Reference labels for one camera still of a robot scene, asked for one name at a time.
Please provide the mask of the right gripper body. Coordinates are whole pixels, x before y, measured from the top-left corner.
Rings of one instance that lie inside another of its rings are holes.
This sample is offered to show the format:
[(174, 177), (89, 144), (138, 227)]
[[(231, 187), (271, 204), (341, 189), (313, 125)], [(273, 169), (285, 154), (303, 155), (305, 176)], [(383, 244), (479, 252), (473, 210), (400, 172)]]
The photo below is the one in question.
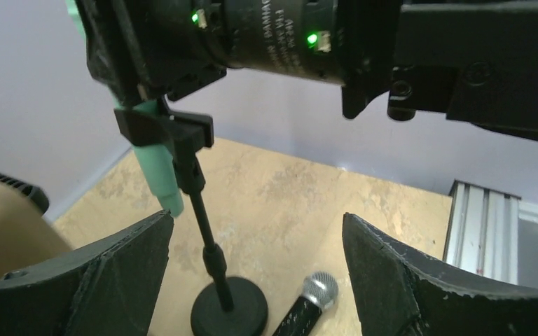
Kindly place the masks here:
[(180, 100), (226, 76), (192, 17), (209, 1), (75, 1), (91, 77), (121, 106)]

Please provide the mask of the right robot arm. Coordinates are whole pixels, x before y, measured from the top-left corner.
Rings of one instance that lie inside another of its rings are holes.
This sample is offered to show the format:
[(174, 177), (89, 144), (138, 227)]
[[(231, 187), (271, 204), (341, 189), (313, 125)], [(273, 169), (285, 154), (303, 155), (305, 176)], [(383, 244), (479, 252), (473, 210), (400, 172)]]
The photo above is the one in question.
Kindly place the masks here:
[(538, 1), (68, 1), (91, 77), (121, 106), (178, 101), (250, 69), (381, 95), (538, 142)]

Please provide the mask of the green microphone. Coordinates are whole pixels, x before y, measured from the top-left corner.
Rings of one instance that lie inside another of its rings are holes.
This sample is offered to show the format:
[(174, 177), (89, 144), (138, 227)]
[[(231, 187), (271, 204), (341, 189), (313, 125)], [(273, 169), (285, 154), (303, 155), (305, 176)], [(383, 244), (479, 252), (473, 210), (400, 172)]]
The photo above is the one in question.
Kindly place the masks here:
[[(86, 42), (86, 32), (75, 1), (67, 0), (65, 4), (69, 17)], [(133, 109), (151, 115), (160, 112), (156, 100), (146, 101)], [(162, 144), (132, 148), (152, 195), (173, 218), (180, 216), (184, 210), (184, 202), (172, 167), (171, 153)]]

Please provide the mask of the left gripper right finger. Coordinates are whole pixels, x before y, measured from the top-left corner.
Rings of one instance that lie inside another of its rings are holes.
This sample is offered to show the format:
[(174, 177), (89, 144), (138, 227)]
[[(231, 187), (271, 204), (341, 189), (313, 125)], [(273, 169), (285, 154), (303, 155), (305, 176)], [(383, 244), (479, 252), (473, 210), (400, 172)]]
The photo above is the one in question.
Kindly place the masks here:
[(342, 229), (363, 335), (538, 335), (538, 289), (449, 265), (353, 213)]

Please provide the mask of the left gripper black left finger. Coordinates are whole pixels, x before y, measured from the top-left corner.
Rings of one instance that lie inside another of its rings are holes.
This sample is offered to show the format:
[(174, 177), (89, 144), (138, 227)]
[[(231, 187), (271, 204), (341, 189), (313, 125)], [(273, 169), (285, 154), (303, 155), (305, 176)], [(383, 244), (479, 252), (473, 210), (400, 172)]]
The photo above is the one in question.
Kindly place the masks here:
[(146, 335), (174, 221), (159, 211), (0, 279), (0, 335)]

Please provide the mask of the black silver microphone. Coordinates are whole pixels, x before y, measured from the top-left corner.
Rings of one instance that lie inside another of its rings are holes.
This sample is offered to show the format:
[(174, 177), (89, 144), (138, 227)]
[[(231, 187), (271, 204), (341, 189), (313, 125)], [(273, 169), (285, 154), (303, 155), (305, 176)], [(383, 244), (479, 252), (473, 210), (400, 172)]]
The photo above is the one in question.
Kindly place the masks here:
[(301, 294), (277, 326), (273, 336), (307, 336), (321, 315), (338, 297), (336, 278), (325, 271), (316, 271), (303, 280)]

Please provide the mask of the round base stand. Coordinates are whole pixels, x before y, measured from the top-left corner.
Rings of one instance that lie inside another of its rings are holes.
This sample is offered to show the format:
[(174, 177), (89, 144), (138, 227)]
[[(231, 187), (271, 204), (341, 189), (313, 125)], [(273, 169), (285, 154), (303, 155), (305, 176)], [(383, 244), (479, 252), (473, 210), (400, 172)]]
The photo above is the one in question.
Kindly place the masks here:
[(132, 146), (164, 145), (171, 153), (181, 196), (188, 195), (203, 241), (202, 259), (212, 283), (196, 297), (191, 314), (194, 335), (261, 335), (268, 321), (268, 303), (252, 281), (228, 276), (222, 248), (216, 243), (202, 198), (205, 178), (196, 156), (214, 145), (209, 115), (173, 111), (164, 98), (160, 112), (140, 113), (133, 108), (114, 110), (120, 133)]

